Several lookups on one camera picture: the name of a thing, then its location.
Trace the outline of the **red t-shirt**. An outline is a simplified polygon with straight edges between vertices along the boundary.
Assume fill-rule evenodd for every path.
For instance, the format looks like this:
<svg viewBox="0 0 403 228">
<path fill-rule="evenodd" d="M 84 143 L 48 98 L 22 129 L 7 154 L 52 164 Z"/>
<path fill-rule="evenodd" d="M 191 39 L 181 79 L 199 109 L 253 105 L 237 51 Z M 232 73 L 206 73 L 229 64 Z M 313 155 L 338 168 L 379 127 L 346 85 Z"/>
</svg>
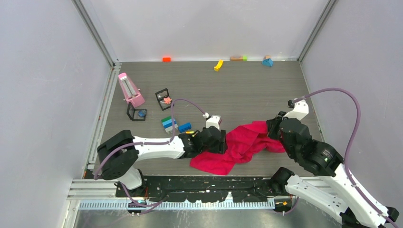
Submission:
<svg viewBox="0 0 403 228">
<path fill-rule="evenodd" d="M 278 140 L 268 137 L 265 121 L 240 125 L 226 134 L 227 150 L 224 154 L 202 152 L 190 161 L 190 167 L 215 175 L 228 175 L 236 164 L 248 163 L 254 154 L 267 150 L 284 153 Z"/>
</svg>

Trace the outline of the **red maple leaf brooch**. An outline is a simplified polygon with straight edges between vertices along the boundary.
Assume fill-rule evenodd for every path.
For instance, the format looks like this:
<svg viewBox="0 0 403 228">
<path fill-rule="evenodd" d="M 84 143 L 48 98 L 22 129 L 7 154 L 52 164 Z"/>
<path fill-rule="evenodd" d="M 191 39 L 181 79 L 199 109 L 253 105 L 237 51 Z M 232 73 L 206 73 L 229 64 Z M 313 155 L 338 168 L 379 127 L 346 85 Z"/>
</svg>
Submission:
<svg viewBox="0 0 403 228">
<path fill-rule="evenodd" d="M 163 103 L 167 104 L 167 105 L 170 105 L 172 103 L 172 99 L 170 97 L 165 97 L 163 99 Z"/>
</svg>

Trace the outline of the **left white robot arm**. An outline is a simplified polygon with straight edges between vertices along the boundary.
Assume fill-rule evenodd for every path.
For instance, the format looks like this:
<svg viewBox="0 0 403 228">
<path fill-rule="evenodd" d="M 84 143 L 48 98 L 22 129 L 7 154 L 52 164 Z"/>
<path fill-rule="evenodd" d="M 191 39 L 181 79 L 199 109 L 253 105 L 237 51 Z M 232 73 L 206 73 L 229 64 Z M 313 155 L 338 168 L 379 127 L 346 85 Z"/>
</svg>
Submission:
<svg viewBox="0 0 403 228">
<path fill-rule="evenodd" d="M 97 148 L 100 161 L 94 172 L 97 180 L 118 180 L 135 197 L 145 193 L 141 171 L 135 162 L 156 159 L 190 159 L 204 152 L 224 154 L 227 150 L 226 131 L 214 126 L 193 134 L 181 133 L 173 138 L 142 138 L 123 130 Z"/>
</svg>

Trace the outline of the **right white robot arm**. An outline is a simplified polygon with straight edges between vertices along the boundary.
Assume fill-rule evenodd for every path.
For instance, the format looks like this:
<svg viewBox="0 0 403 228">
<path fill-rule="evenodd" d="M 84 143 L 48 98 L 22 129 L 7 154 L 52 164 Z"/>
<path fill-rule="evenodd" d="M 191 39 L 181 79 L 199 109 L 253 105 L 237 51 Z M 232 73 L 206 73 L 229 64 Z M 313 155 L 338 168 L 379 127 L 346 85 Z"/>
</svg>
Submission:
<svg viewBox="0 0 403 228">
<path fill-rule="evenodd" d="M 274 193 L 300 197 L 332 216 L 344 228 L 383 228 L 386 223 L 397 221 L 399 211 L 382 205 L 361 189 L 337 150 L 326 142 L 314 140 L 309 128 L 298 119 L 278 115 L 267 120 L 266 125 L 268 137 L 279 140 L 289 158 L 328 184 L 336 195 L 305 183 L 285 167 L 280 167 L 269 180 Z"/>
</svg>

